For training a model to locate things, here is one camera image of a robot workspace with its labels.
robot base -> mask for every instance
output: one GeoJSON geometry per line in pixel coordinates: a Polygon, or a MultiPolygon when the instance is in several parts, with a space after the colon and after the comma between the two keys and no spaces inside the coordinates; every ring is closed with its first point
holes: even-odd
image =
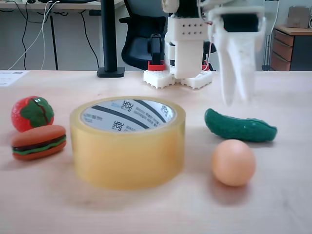
{"type": "Polygon", "coordinates": [[[195,78],[176,79],[169,71],[144,71],[143,79],[146,83],[158,88],[164,88],[168,85],[180,83],[187,85],[193,89],[200,89],[212,82],[213,73],[211,71],[203,71],[195,78]]]}

tape roll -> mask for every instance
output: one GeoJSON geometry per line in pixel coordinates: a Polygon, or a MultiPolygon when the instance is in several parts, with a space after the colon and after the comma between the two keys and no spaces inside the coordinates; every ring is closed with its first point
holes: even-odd
{"type": "Polygon", "coordinates": [[[185,111],[152,97],[112,97],[70,116],[76,173],[98,187],[154,187],[184,164],[185,111]]]}

white robot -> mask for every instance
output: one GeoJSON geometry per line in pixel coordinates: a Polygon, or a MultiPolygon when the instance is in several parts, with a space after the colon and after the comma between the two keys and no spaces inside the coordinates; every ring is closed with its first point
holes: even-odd
{"type": "Polygon", "coordinates": [[[209,40],[218,53],[224,102],[232,103],[236,85],[241,98],[251,100],[255,52],[266,32],[264,7],[248,6],[247,0],[162,0],[162,7],[173,13],[165,36],[164,69],[145,71],[144,81],[156,88],[209,84],[212,72],[203,69],[203,44],[209,40]]]}

black table leg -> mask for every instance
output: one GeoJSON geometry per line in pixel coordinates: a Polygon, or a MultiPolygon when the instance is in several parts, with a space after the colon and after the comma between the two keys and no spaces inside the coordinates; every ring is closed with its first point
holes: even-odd
{"type": "Polygon", "coordinates": [[[53,40],[55,69],[58,71],[59,70],[58,55],[57,55],[57,46],[55,44],[55,34],[54,34],[54,25],[53,25],[53,17],[52,16],[50,16],[50,21],[51,21],[52,40],[53,40]]]}
{"type": "Polygon", "coordinates": [[[123,77],[124,67],[117,67],[115,1],[101,0],[101,18],[104,50],[104,67],[100,67],[97,76],[100,78],[123,77]]]}

green toy cucumber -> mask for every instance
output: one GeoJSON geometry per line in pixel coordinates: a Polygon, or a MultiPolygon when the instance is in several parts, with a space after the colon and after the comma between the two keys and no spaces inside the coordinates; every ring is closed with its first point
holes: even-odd
{"type": "Polygon", "coordinates": [[[213,109],[206,111],[205,122],[212,133],[225,139],[263,142],[274,140],[277,134],[276,127],[262,120],[223,116],[213,109]]]}

